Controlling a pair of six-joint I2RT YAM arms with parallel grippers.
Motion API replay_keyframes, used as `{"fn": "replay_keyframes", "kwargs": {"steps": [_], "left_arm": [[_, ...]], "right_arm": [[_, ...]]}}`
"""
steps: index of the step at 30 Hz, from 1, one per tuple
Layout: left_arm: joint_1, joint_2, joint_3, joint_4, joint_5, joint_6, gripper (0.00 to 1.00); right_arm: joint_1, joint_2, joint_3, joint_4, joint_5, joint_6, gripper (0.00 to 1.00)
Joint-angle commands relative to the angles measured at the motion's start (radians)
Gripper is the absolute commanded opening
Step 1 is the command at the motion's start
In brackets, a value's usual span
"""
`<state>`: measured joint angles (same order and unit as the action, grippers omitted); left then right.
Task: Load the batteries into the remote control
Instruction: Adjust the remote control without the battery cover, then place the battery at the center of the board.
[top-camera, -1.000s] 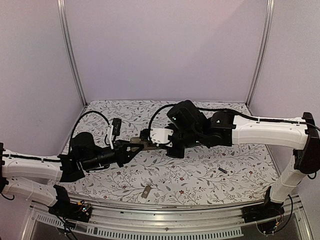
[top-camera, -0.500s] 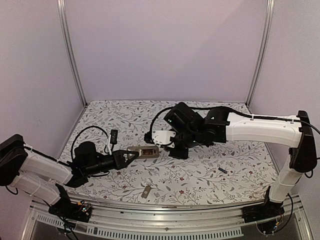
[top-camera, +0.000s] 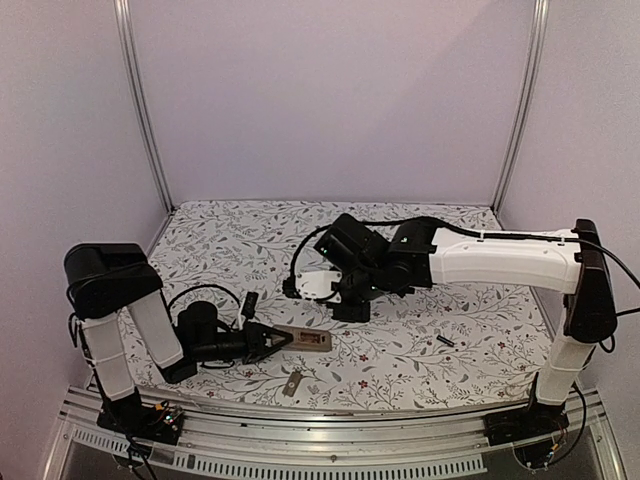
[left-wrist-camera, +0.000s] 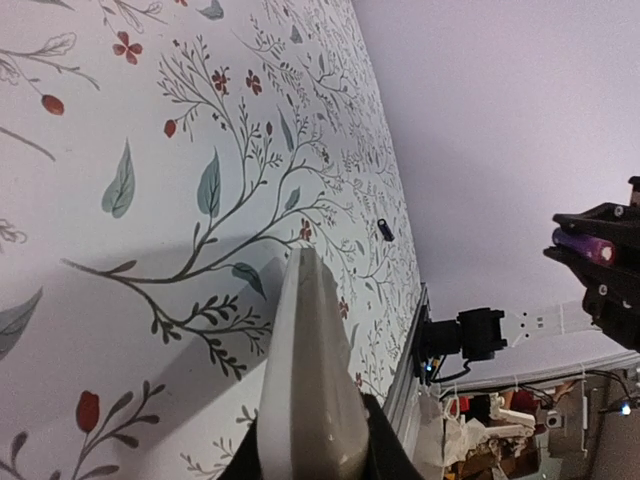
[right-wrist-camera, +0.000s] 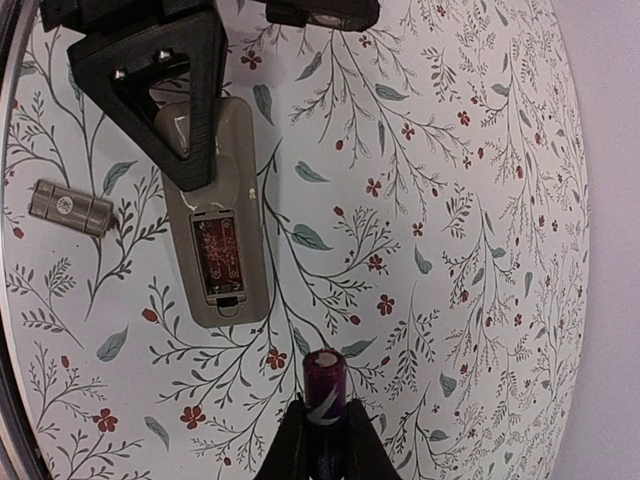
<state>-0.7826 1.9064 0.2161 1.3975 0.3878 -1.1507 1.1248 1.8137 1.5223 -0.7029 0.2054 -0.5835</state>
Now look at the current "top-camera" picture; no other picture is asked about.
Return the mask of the white remote control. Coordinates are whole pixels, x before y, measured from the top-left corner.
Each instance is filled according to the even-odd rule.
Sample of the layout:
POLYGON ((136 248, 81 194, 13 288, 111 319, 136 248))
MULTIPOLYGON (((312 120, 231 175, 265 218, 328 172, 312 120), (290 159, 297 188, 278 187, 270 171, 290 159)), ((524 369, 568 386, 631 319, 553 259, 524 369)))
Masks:
POLYGON ((293 341, 283 347, 284 350, 327 353, 332 350, 331 333, 327 330, 276 325, 275 329, 293 336, 293 341))

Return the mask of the grey battery compartment cover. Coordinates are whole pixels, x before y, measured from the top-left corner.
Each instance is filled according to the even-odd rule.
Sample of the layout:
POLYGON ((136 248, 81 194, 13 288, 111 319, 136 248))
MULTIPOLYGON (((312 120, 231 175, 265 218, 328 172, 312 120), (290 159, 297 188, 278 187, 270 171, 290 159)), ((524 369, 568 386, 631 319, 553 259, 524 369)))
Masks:
POLYGON ((303 375, 300 371, 293 371, 283 386, 283 395, 290 398, 294 397, 302 379, 303 375))

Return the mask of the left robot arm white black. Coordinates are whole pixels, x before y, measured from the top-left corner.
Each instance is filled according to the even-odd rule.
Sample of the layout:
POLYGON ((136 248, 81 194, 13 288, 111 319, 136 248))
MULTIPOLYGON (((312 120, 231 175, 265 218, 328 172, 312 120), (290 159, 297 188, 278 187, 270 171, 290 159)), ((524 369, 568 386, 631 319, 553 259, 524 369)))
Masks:
POLYGON ((243 323, 228 326, 215 305, 196 301, 171 316, 163 281, 135 243, 84 243, 63 260, 67 297, 78 320, 79 336, 107 399, 111 419, 128 434, 148 426, 148 412, 130 396, 136 390, 128 366, 119 320, 128 314, 147 354, 168 384, 198 372, 201 363, 261 362, 290 345, 291 333, 254 320, 257 295, 239 307, 243 323))

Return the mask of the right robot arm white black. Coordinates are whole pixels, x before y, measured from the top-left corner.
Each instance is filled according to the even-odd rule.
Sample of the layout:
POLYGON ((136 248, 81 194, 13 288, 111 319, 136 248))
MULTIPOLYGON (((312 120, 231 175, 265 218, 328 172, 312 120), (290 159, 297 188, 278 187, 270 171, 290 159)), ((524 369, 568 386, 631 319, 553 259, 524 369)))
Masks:
POLYGON ((331 267, 298 273, 305 299, 329 302, 333 317, 366 322, 369 304, 384 295, 457 283, 524 285, 563 295, 562 330, 534 378, 530 404, 517 427, 537 436, 552 424, 596 345, 618 320, 605 252, 593 222, 547 233, 466 230, 433 217, 394 223, 391 239, 373 225, 342 214, 314 249, 331 267))

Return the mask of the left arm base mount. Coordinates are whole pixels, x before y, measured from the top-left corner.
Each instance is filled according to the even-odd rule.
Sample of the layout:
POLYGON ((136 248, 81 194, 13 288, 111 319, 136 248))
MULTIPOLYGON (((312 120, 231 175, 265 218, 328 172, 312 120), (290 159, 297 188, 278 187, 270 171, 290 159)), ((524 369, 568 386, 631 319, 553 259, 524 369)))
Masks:
POLYGON ((120 400, 104 400, 97 426, 134 439, 177 445, 182 433, 184 410, 168 401, 145 405, 139 394, 120 400))

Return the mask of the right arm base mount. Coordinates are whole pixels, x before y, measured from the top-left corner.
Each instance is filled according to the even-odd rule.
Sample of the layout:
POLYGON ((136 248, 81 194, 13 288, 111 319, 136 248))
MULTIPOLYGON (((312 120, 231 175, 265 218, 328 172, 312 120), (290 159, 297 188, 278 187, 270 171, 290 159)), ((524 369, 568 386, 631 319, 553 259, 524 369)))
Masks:
POLYGON ((566 429, 564 406, 530 402, 527 406, 489 413, 482 418, 484 435, 491 446, 527 440, 566 429))

